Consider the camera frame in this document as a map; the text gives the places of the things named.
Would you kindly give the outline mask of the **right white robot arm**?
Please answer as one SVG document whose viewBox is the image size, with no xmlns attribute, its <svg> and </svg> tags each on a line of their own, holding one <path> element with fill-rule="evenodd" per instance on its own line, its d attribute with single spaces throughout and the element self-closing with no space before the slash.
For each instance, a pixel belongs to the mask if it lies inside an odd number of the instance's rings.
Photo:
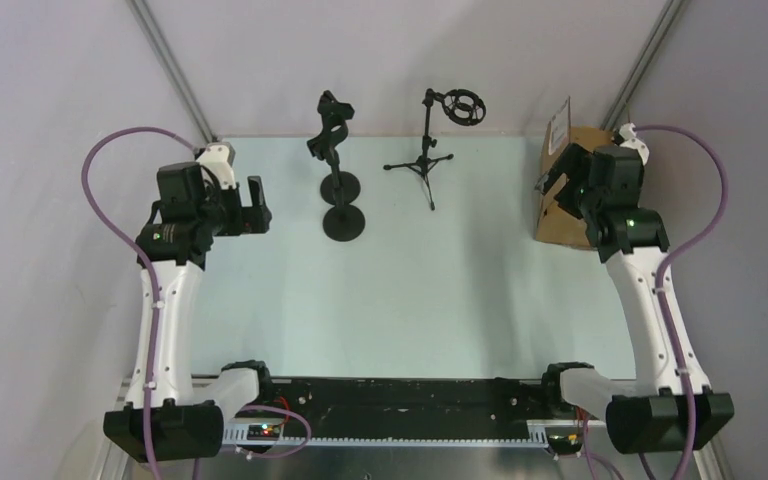
<svg viewBox="0 0 768 480">
<path fill-rule="evenodd" d="M 560 178 L 554 199 L 585 224 L 586 238 L 620 298 L 634 355 L 635 379 L 611 380 L 584 362 L 554 363 L 541 378 L 547 404 L 578 407 L 602 420 L 622 454 L 702 449 L 733 418 L 726 392 L 715 392 L 694 356 L 665 261 L 661 215 L 639 204 L 644 161 L 617 145 L 592 151 L 568 144 L 546 174 Z"/>
</svg>

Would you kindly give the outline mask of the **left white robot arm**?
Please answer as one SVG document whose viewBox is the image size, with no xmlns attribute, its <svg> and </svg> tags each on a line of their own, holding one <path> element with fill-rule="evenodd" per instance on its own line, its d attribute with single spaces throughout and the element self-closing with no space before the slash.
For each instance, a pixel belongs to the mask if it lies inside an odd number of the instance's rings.
<svg viewBox="0 0 768 480">
<path fill-rule="evenodd" d="M 264 234 L 272 214 L 262 180 L 250 176 L 251 205 L 229 167 L 191 161 L 160 168 L 159 197 L 131 245 L 138 248 L 143 306 L 137 361 L 124 407 L 104 434 L 140 463 L 215 456 L 224 428 L 270 389 L 262 361 L 232 362 L 206 388 L 192 376 L 195 303 L 215 238 Z"/>
</svg>

